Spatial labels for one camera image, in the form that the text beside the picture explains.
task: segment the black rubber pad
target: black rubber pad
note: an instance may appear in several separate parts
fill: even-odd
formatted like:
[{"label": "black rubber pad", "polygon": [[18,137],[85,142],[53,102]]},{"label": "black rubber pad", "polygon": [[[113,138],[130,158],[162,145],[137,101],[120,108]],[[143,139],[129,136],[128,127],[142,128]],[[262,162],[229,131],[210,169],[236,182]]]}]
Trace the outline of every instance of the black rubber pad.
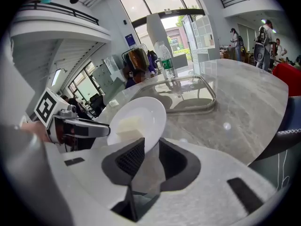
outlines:
[{"label": "black rubber pad", "polygon": [[78,157],[78,158],[66,160],[64,162],[65,162],[66,166],[71,166],[71,165],[74,165],[74,164],[77,164],[77,163],[80,163],[80,162],[83,162],[83,161],[85,161],[85,160],[82,159],[81,157]]},{"label": "black rubber pad", "polygon": [[201,162],[193,153],[166,141],[159,140],[159,159],[162,163],[166,181],[161,183],[160,190],[183,190],[201,171]]},{"label": "black rubber pad", "polygon": [[144,138],[106,156],[102,169],[110,181],[117,185],[130,185],[144,160]]}]

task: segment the backpack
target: backpack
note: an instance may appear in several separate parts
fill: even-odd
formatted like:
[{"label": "backpack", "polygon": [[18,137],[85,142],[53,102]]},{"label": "backpack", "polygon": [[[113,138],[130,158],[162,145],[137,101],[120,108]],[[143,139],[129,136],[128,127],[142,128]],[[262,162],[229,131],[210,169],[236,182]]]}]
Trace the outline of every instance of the backpack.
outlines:
[{"label": "backpack", "polygon": [[263,46],[266,46],[269,44],[269,41],[267,39],[267,31],[263,26],[261,26],[259,30],[259,34],[256,38],[256,43],[262,44]]},{"label": "backpack", "polygon": [[259,34],[255,40],[254,46],[254,60],[256,62],[262,63],[265,55],[265,46],[269,44],[267,39],[267,31],[262,26],[259,30]]},{"label": "backpack", "polygon": [[243,38],[240,35],[238,36],[238,42],[239,42],[239,44],[240,44],[241,47],[244,46]]}]

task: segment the black chair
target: black chair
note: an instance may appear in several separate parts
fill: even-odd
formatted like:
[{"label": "black chair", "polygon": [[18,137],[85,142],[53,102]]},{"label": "black chair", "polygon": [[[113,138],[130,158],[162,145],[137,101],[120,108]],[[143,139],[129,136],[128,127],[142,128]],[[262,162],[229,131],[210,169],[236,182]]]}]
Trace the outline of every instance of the black chair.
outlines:
[{"label": "black chair", "polygon": [[301,142],[301,96],[289,97],[286,111],[270,144],[256,158],[262,160],[293,147]]},{"label": "black chair", "polygon": [[91,102],[90,106],[95,111],[96,116],[99,116],[100,113],[105,108],[105,105],[103,103],[103,96],[99,94],[93,95],[90,98],[90,102]]}]

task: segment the plastic water bottle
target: plastic water bottle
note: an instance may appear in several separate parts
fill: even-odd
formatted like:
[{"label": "plastic water bottle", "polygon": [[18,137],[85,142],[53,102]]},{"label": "plastic water bottle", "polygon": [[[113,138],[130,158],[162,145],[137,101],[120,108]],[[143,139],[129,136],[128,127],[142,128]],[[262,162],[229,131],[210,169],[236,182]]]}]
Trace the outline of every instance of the plastic water bottle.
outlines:
[{"label": "plastic water bottle", "polygon": [[159,50],[161,53],[161,60],[164,70],[166,71],[167,78],[172,79],[175,77],[174,65],[173,61],[171,60],[171,54],[168,48],[164,45],[163,41],[159,43]]}]

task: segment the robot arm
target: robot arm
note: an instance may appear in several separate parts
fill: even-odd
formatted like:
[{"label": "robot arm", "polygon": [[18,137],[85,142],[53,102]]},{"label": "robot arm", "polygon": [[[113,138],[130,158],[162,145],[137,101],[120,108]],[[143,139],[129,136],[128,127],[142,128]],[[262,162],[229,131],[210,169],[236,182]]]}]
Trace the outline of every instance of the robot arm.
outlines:
[{"label": "robot arm", "polygon": [[76,107],[48,88],[40,97],[34,112],[46,127],[53,143],[65,143],[70,137],[105,137],[111,132],[107,124],[77,118]]}]

